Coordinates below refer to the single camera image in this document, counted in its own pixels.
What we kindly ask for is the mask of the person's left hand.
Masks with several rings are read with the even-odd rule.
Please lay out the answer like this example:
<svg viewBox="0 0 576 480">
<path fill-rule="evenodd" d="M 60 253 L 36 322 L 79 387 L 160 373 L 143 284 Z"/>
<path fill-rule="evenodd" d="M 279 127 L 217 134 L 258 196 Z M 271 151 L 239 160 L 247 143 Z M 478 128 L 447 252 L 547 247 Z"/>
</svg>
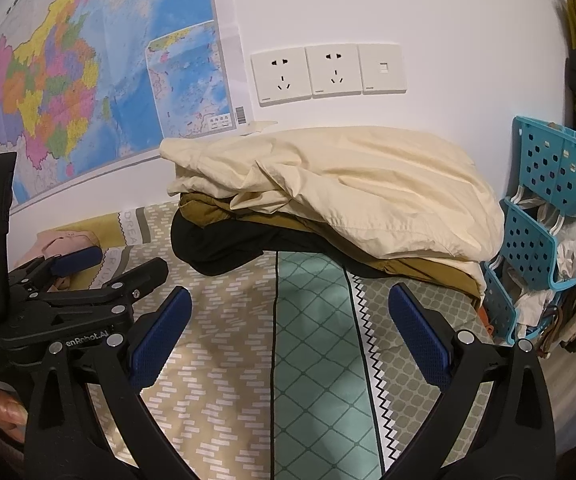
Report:
<svg viewBox="0 0 576 480">
<path fill-rule="evenodd" d="M 27 422 L 26 408 L 10 393 L 0 390 L 0 430 L 12 440 L 23 443 Z"/>
</svg>

